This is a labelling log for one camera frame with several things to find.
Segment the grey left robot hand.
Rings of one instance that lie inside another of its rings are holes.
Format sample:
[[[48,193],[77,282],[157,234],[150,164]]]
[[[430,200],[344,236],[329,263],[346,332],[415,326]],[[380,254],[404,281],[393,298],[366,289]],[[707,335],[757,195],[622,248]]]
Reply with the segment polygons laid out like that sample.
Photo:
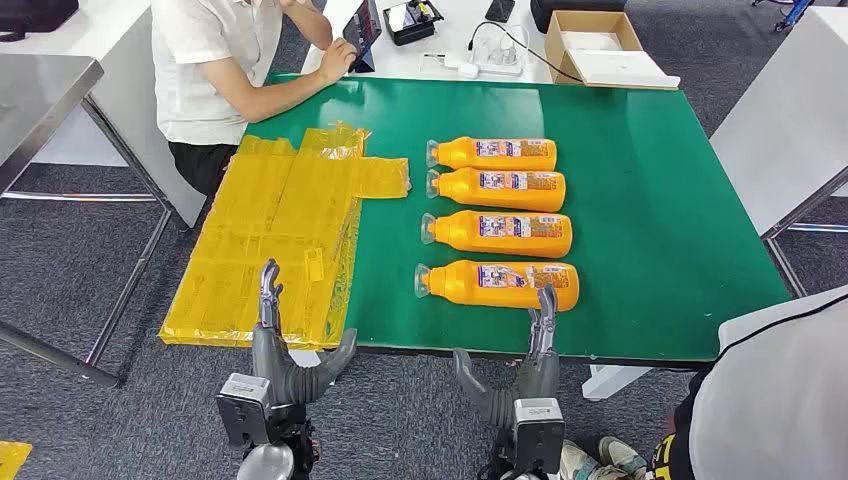
[[[316,366],[298,365],[282,337],[279,297],[280,272],[270,258],[259,277],[258,321],[253,328],[253,374],[270,382],[273,405],[307,405],[320,399],[350,363],[357,350],[355,328],[344,331],[339,346]]]

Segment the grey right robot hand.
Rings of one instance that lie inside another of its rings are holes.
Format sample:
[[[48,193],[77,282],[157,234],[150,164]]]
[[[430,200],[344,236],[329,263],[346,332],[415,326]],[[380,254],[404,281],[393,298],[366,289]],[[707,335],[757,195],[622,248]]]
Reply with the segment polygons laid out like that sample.
[[[553,285],[548,283],[539,289],[537,297],[540,308],[528,310],[528,351],[510,387],[488,388],[475,377],[468,352],[463,348],[453,350],[454,371],[463,392],[478,408],[481,417],[498,428],[514,427],[517,400],[556,396],[560,361],[553,347],[558,306]]]

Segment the seated person's right hand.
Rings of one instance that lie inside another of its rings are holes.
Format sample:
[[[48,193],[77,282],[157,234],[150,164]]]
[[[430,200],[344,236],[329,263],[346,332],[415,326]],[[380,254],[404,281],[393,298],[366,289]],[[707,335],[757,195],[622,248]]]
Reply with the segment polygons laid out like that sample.
[[[335,39],[324,51],[318,69],[322,84],[329,86],[337,82],[348,72],[356,58],[357,50],[354,45],[342,37]]]

